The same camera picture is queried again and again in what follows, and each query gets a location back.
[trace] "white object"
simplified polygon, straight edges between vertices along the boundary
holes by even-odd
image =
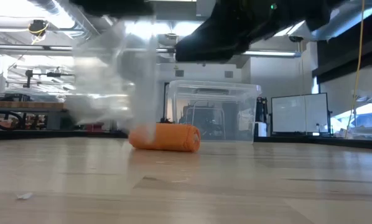
[[[291,35],[293,34],[300,26],[302,26],[305,23],[305,21],[299,22],[298,24],[294,26],[290,26],[285,28],[282,31],[279,31],[278,33],[274,34],[275,37],[281,37],[284,35]]]
[[[267,124],[264,122],[257,122],[258,124],[258,136],[267,137]]]
[[[172,32],[182,37],[187,36],[192,34],[201,24],[202,22],[178,22]]]
[[[57,11],[54,15],[27,0],[1,0],[0,16],[7,16],[8,18],[41,17],[46,18],[58,28],[72,28],[75,25],[72,17],[57,1],[52,0],[52,3],[55,5]]]
[[[167,117],[196,126],[202,140],[253,141],[256,98],[261,93],[258,85],[172,81]]]
[[[32,193],[26,193],[24,195],[16,195],[18,200],[28,200],[32,197]]]
[[[272,98],[274,133],[327,133],[327,95]]]
[[[43,50],[42,46],[34,45],[0,45],[0,49],[14,49],[14,50]]]

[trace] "transparent plastic bag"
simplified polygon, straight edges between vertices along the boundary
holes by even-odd
[[[120,21],[73,48],[75,91],[66,105],[78,124],[116,121],[130,130],[156,123],[156,48],[153,18]]]

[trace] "small debris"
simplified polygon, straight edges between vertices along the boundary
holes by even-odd
[[[171,181],[171,183],[181,183],[181,182],[188,182],[188,179],[187,180],[175,180],[175,181]]]
[[[16,196],[17,196],[17,199],[18,199],[18,200],[28,200],[28,199],[31,198],[32,193],[29,192],[29,193],[26,193],[26,194],[24,194],[24,195],[16,195]]]

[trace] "plastic storage container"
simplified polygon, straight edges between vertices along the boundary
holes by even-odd
[[[192,124],[202,140],[254,141],[258,85],[170,82],[167,117],[174,123]]]

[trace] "clear plastic bin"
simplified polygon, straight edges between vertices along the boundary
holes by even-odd
[[[258,85],[172,81],[167,117],[178,124],[192,124],[202,140],[254,141]]]
[[[75,90],[66,107],[78,124],[114,121],[122,130],[156,130],[158,104],[153,17],[121,19],[95,39],[74,47]]]

